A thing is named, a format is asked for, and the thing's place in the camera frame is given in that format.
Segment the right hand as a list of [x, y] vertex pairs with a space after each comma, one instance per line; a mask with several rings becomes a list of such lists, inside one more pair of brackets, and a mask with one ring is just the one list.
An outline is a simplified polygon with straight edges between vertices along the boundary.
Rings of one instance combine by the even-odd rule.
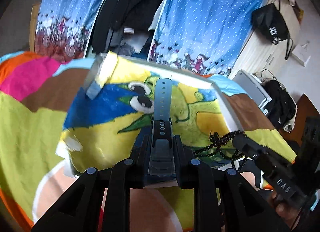
[[300, 210], [291, 207], [285, 201], [280, 201], [277, 197], [276, 190], [273, 190], [268, 199], [269, 204], [288, 226], [292, 226], [298, 217]]

